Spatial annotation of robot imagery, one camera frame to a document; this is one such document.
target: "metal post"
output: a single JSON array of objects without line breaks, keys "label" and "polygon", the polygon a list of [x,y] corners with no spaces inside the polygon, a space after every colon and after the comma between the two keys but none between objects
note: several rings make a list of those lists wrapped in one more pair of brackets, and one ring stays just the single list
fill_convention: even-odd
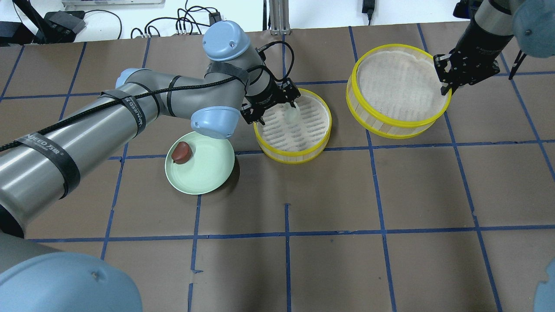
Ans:
[{"label": "metal post", "polygon": [[290,34],[289,0],[270,0],[270,33],[276,36]]}]

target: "brown tiled surface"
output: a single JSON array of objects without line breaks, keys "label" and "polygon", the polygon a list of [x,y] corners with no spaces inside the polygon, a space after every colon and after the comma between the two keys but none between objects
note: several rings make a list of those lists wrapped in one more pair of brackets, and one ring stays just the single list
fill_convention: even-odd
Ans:
[{"label": "brown tiled surface", "polygon": [[[465,27],[421,25],[432,54],[448,53]],[[423,47],[415,24],[351,31],[359,57],[386,43]],[[281,39],[249,36],[257,47]],[[546,162],[553,168],[555,143],[542,143],[544,155],[533,131],[555,139],[555,75],[527,72],[552,71],[553,60],[527,58],[514,79],[529,118],[507,77],[493,77],[455,93],[449,123],[441,117],[406,140],[370,134],[377,147],[370,153],[345,102],[355,64],[349,28],[294,29],[286,41],[295,49],[292,79],[332,112],[328,150],[306,164],[280,164],[240,121],[230,140],[237,152],[231,177],[214,192],[186,195],[168,183],[163,164],[190,122],[162,116],[129,143],[121,176],[121,162],[106,161],[33,221],[27,238],[95,256],[105,246],[106,261],[137,283],[145,311],[184,311],[188,300],[191,311],[284,311],[288,301],[291,311],[531,310],[535,285],[555,258],[555,174]],[[93,94],[70,96],[64,115],[111,88],[122,69],[142,66],[146,45],[87,43],[71,91]],[[0,99],[2,143],[58,120],[82,48],[24,48]],[[201,49],[198,36],[153,38],[145,66],[202,77]],[[0,89],[19,51],[0,48]],[[514,43],[504,53],[509,63],[511,53]],[[266,56],[280,76],[282,47]]]}]

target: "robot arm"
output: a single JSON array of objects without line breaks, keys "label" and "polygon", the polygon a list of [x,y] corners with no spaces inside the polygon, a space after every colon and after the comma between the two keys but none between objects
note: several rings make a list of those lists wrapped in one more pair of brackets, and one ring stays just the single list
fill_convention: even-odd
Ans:
[{"label": "robot arm", "polygon": [[[115,90],[11,143],[16,147],[0,156],[0,229],[23,237],[31,220],[161,114],[191,119],[200,134],[226,139],[241,114],[249,123],[262,121],[265,109],[300,96],[290,79],[278,87],[236,23],[214,24],[203,46],[212,60],[204,79],[127,69]],[[250,104],[242,105],[245,97]]]},{"label": "robot arm", "polygon": [[525,54],[555,55],[555,0],[483,0],[470,18],[457,46],[433,58],[443,95],[499,73],[495,59],[513,37]]}]

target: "plate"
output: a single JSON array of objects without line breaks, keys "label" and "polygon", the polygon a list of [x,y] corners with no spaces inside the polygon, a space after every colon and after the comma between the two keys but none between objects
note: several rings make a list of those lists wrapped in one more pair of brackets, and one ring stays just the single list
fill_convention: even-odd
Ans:
[{"label": "plate", "polygon": [[[187,142],[193,151],[191,159],[176,164],[171,154],[179,142]],[[211,192],[228,179],[235,153],[228,140],[213,139],[191,132],[177,140],[168,151],[165,162],[166,177],[176,190],[198,195]]]}]

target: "brown object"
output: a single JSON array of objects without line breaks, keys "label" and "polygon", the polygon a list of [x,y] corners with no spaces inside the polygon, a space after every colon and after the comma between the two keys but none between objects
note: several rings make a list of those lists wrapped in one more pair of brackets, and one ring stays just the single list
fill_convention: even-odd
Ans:
[{"label": "brown object", "polygon": [[176,164],[184,164],[191,159],[193,151],[187,142],[179,142],[171,154],[171,158]]}]

